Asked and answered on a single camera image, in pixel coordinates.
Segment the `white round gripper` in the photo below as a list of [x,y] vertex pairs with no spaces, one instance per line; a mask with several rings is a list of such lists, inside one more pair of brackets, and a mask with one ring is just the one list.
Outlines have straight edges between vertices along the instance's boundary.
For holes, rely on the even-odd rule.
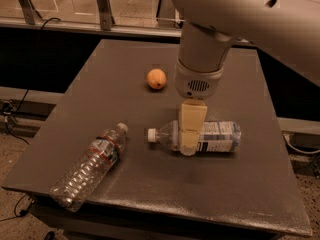
[[207,115],[207,105],[203,100],[214,94],[223,72],[224,68],[212,72],[196,72],[180,61],[176,63],[175,87],[179,95],[187,99],[182,102],[179,110],[179,145],[180,152],[185,156],[192,156],[197,151],[200,132]]

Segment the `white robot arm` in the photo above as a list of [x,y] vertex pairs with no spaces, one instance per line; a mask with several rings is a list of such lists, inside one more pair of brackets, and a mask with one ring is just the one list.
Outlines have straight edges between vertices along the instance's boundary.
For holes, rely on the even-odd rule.
[[234,41],[243,38],[308,79],[320,81],[319,0],[172,0],[184,19],[175,86],[180,152],[196,153],[213,95]]

